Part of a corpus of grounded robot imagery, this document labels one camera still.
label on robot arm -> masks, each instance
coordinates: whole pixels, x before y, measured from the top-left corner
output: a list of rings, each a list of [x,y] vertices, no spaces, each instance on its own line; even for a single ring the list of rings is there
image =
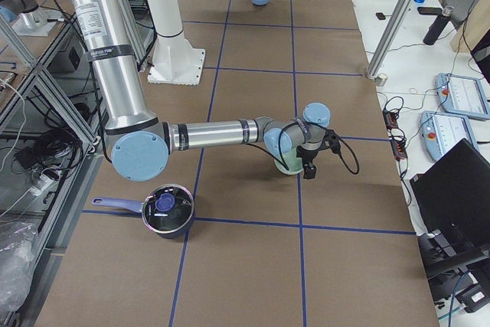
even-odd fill
[[[99,3],[91,2],[79,5],[75,10],[83,38],[89,39],[107,35]]]

monitor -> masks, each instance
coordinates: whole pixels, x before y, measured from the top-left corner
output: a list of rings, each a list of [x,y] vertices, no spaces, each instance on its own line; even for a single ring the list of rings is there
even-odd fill
[[[456,253],[490,244],[490,163],[466,139],[410,183],[427,229]],[[467,267],[490,295],[490,260]]]

white table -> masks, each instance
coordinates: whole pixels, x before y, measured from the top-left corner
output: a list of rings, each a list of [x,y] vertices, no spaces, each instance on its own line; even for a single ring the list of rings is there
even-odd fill
[[[377,43],[389,20],[387,17],[386,20],[380,21],[375,14],[376,12],[383,12],[386,16],[391,15],[397,0],[352,1],[354,2],[354,10],[362,33],[367,58],[370,60],[372,52],[376,50]],[[416,2],[412,4],[413,6],[405,17],[390,49],[397,49],[403,45],[422,44],[422,40],[436,16],[419,15],[417,7],[440,7],[438,0],[426,0],[423,4],[417,4]],[[440,38],[446,35],[449,36],[438,40],[432,46],[422,44],[388,52],[380,69],[380,72],[388,75],[386,84],[377,88],[381,107],[384,106],[387,98],[390,99],[394,96],[403,97],[404,106],[410,108],[420,108],[423,105],[423,108],[417,111],[402,110],[398,119],[398,125],[405,132],[407,138],[413,136],[407,146],[409,157],[407,181],[415,174],[424,173],[434,163],[429,157],[420,132],[417,133],[417,131],[420,127],[422,111],[434,111],[439,106],[439,98],[434,91],[426,93],[427,90],[435,87],[435,76],[439,73],[454,73],[469,77],[483,77],[474,61],[471,60],[470,65],[475,70],[468,66],[469,54],[458,53],[456,56],[456,52],[450,47],[449,42],[456,35],[454,27],[450,23],[446,26]],[[482,84],[486,96],[489,97],[490,86],[486,80],[482,80]],[[396,99],[388,105],[388,109],[399,106],[400,99]],[[471,125],[478,141],[490,141],[489,121],[481,122],[472,119]],[[484,157],[490,161],[490,145],[479,146],[479,148]],[[401,168],[405,169],[405,167],[406,162],[401,162]],[[421,234],[424,226],[415,203],[410,206],[410,214],[412,215],[412,222],[416,232]],[[447,308],[438,311],[438,314],[440,316],[445,314],[448,311]],[[490,306],[486,306],[473,314],[455,312],[452,317],[452,326],[487,327],[488,321],[490,321]],[[441,320],[440,325],[447,325],[447,319]]]

black cylinder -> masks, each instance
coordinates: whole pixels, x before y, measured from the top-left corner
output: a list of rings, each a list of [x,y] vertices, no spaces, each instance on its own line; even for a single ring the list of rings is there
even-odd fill
[[[442,34],[443,29],[451,19],[453,7],[447,6],[443,9],[443,12],[436,17],[434,23],[429,27],[426,37],[423,38],[423,43],[426,45],[434,45],[437,38]]]

bottle cap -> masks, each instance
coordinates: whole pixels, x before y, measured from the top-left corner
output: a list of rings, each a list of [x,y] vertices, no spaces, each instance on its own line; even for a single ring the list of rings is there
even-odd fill
[[[454,7],[452,7],[451,5],[447,5],[446,7],[444,7],[442,15],[444,17],[450,17],[452,14],[452,11],[454,11]]]

